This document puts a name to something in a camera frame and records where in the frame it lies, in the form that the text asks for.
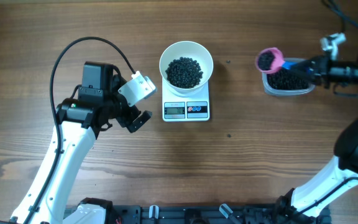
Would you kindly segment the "pink scoop blue handle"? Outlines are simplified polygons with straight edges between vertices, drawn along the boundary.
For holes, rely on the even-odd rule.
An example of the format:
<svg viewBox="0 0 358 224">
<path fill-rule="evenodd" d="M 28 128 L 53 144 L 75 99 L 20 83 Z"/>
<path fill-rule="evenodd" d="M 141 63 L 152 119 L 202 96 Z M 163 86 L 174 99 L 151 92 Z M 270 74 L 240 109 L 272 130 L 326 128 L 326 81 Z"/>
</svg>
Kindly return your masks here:
<svg viewBox="0 0 358 224">
<path fill-rule="evenodd" d="M 282 68 L 289 70 L 295 62 L 284 60 L 282 52 L 271 47 L 259 52 L 255 59 L 256 68 L 265 74 L 273 74 L 279 72 Z"/>
</svg>

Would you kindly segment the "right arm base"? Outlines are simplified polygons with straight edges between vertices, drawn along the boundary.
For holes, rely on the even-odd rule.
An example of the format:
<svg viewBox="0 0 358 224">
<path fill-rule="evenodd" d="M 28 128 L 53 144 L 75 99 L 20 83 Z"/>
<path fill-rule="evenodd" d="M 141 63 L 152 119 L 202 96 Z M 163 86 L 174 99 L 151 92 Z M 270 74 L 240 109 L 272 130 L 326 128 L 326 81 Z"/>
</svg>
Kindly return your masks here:
<svg viewBox="0 0 358 224">
<path fill-rule="evenodd" d="M 272 220 L 275 224 L 311 224 L 315 222 L 315 218 L 301 214 L 291 205 L 291 197 L 294 190 L 292 188 L 276 200 L 272 211 Z"/>
</svg>

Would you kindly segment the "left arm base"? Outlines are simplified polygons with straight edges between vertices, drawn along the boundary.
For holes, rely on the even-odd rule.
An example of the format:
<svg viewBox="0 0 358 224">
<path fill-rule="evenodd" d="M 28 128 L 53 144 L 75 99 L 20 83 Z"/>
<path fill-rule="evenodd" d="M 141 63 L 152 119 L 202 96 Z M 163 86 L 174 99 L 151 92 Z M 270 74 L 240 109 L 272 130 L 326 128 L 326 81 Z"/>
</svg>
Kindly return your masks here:
<svg viewBox="0 0 358 224">
<path fill-rule="evenodd" d="M 63 219 L 64 224 L 121 224 L 122 218 L 110 200 L 85 198 L 76 210 Z"/>
</svg>

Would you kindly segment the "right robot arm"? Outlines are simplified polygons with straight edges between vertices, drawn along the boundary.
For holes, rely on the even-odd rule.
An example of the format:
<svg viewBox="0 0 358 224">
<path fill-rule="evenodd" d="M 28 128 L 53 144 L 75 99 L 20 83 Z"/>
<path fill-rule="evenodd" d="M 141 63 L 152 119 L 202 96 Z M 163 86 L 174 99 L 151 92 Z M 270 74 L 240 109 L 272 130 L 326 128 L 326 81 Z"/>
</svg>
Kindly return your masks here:
<svg viewBox="0 0 358 224">
<path fill-rule="evenodd" d="M 340 62 L 329 53 L 296 63 L 290 72 L 314 85 L 358 85 L 356 62 Z M 346 191 L 358 185 L 358 118 L 338 137 L 333 158 L 307 183 L 290 191 L 285 208 L 277 213 L 287 221 L 309 223 L 322 209 Z"/>
</svg>

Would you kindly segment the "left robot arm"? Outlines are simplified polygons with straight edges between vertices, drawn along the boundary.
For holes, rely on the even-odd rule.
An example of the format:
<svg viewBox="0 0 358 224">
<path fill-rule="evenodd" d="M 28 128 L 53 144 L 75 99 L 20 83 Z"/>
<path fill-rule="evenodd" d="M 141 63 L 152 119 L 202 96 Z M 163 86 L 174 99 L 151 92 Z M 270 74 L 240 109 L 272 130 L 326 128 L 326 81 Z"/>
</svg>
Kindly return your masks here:
<svg viewBox="0 0 358 224">
<path fill-rule="evenodd" d="M 140 72 L 130 80 L 112 64 L 86 62 L 77 98 L 65 99 L 55 108 L 57 123 L 42 164 L 27 195 L 13 211 L 9 223 L 120 223 L 112 201 L 86 198 L 65 215 L 68 196 L 80 166 L 97 140 L 115 119 L 130 133 L 151 118 L 136 103 L 153 95 L 156 86 Z"/>
</svg>

